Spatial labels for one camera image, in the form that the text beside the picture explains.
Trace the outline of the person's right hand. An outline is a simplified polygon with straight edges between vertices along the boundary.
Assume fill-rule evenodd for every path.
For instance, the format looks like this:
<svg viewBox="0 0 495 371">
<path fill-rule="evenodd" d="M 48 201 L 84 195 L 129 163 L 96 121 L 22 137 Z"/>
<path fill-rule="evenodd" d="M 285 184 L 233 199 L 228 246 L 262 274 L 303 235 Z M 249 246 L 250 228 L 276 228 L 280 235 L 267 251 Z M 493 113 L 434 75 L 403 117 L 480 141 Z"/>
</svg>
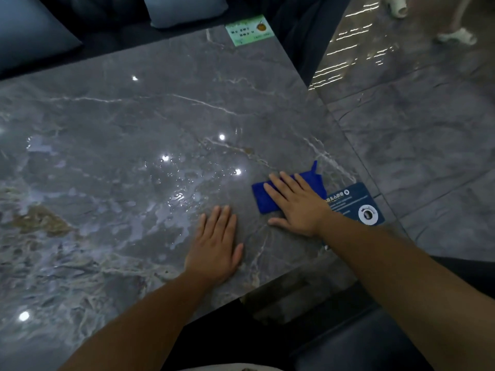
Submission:
<svg viewBox="0 0 495 371">
<path fill-rule="evenodd" d="M 264 189 L 269 194 L 269 185 L 264 184 Z M 278 205 L 283 213 L 283 218 L 292 225 L 292 230 L 287 230 L 294 234 L 305 237 L 325 238 L 325 225 L 332 218 L 332 211 L 324 199 L 300 198 L 296 194 L 293 204 Z"/>
</svg>

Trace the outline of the person's left hand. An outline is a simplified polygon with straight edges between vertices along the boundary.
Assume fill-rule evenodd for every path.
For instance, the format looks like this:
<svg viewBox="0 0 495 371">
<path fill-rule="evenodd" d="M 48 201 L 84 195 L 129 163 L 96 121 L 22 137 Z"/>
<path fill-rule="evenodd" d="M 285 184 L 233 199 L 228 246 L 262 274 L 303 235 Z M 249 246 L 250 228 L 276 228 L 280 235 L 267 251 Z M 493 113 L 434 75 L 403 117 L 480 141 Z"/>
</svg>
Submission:
<svg viewBox="0 0 495 371">
<path fill-rule="evenodd" d="M 223 240 L 217 240 L 217 219 L 222 208 L 215 206 L 207 215 L 204 235 L 197 244 L 193 240 L 183 272 L 189 280 L 198 281 L 209 289 L 228 280 L 238 269 L 231 267 L 233 249 L 238 245 L 237 216 L 232 213 L 231 207 Z"/>
</svg>

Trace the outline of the blue cleaning cloth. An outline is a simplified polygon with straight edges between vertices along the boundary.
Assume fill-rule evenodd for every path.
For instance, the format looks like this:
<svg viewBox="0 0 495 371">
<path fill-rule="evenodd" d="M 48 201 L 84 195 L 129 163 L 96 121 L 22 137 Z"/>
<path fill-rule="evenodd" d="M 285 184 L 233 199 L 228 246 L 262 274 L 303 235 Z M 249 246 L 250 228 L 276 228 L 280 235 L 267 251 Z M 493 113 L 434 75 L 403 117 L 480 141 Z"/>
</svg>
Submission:
<svg viewBox="0 0 495 371">
<path fill-rule="evenodd" d="M 321 174 L 317 173 L 318 161 L 313 162 L 311 170 L 302 172 L 299 175 L 308 183 L 308 185 L 319 195 L 322 199 L 327 198 L 327 192 L 324 187 L 323 177 Z M 281 211 L 281 208 L 276 204 L 276 202 L 269 196 L 269 194 L 264 189 L 264 184 L 267 183 L 276 191 L 278 190 L 271 181 L 258 182 L 251 186 L 252 192 L 254 194 L 258 210 L 261 214 L 269 214 L 275 211 Z"/>
</svg>

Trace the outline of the person's right forearm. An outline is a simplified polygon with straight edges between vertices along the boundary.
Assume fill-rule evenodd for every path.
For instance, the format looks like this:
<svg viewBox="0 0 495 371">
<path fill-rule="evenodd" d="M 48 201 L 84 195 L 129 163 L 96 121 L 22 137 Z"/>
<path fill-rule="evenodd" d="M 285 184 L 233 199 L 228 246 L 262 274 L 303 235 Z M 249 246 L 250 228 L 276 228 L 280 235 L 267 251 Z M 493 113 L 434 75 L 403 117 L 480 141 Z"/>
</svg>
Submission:
<svg viewBox="0 0 495 371">
<path fill-rule="evenodd" d="M 495 299 L 381 228 L 329 209 L 317 223 L 435 371 L 495 371 Z"/>
</svg>

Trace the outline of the person's left forearm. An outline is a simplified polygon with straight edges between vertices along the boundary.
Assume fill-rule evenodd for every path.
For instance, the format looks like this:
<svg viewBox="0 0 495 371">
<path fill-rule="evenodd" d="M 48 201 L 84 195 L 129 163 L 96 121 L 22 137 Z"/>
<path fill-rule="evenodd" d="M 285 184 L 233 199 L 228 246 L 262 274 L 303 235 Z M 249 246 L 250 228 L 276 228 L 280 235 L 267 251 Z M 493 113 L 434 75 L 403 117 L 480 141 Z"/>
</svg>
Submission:
<svg viewBox="0 0 495 371">
<path fill-rule="evenodd" d="M 92 335 L 58 371 L 160 371 L 201 301 L 224 280 L 187 269 Z"/>
</svg>

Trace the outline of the dark blue table sticker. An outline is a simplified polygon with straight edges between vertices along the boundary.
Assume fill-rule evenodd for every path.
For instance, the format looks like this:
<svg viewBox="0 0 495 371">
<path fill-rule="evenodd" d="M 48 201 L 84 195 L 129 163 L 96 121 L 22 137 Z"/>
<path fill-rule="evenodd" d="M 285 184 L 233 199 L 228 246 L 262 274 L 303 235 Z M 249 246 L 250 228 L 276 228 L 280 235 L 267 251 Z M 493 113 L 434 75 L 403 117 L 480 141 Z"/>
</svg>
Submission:
<svg viewBox="0 0 495 371">
<path fill-rule="evenodd" d="M 332 211 L 369 226 L 381 225 L 385 217 L 362 182 L 357 182 L 326 198 Z"/>
</svg>

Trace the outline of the person's white shirt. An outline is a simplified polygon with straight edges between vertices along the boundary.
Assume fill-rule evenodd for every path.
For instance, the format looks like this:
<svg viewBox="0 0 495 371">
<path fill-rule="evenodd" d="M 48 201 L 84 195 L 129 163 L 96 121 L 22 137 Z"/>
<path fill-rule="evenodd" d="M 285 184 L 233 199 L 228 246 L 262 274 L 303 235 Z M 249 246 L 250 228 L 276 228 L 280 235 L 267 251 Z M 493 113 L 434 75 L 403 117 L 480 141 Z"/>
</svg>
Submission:
<svg viewBox="0 0 495 371">
<path fill-rule="evenodd" d="M 270 366 L 247 364 L 247 363 L 233 363 L 233 364 L 200 366 L 195 368 L 187 368 L 180 371 L 282 371 L 282 370 Z"/>
</svg>

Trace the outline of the dark blue bench seat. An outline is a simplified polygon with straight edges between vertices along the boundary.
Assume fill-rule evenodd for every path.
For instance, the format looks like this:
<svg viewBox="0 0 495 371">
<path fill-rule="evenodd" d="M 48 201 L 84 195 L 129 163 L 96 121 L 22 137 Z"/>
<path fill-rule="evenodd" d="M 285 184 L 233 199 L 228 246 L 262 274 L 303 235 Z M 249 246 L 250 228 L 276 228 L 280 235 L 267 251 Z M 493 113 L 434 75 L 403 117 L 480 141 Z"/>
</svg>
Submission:
<svg viewBox="0 0 495 371">
<path fill-rule="evenodd" d="M 296 371 L 434 371 L 360 282 L 283 328 Z"/>
</svg>

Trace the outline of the green table sticker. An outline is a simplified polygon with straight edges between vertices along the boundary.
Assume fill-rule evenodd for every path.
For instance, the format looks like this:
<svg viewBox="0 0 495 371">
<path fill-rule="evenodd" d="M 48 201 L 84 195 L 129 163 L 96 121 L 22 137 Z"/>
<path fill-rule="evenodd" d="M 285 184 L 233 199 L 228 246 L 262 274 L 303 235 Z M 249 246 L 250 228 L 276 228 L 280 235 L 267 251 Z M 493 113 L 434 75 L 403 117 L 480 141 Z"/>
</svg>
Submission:
<svg viewBox="0 0 495 371">
<path fill-rule="evenodd" d="M 275 37 L 264 15 L 226 24 L 225 28 L 235 47 Z"/>
</svg>

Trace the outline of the small grey-blue cushion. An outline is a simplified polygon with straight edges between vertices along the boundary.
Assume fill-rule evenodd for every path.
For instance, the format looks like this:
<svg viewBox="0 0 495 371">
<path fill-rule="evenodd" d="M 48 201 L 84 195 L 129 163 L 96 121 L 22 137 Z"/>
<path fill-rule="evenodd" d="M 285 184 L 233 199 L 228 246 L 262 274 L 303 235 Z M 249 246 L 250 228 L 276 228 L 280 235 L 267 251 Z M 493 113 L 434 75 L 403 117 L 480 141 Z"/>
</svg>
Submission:
<svg viewBox="0 0 495 371">
<path fill-rule="evenodd" d="M 215 18 L 228 10 L 226 0 L 144 0 L 151 26 L 168 29 Z"/>
</svg>

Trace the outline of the large grey-blue cushion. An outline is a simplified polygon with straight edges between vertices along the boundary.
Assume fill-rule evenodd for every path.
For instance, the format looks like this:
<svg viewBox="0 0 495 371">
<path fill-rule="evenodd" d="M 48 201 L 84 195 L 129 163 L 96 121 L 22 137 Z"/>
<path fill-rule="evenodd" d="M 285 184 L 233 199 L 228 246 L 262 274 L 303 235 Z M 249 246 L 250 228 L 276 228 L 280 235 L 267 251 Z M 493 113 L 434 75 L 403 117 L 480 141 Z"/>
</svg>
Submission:
<svg viewBox="0 0 495 371">
<path fill-rule="evenodd" d="M 80 46 L 39 0 L 0 0 L 0 74 Z"/>
</svg>

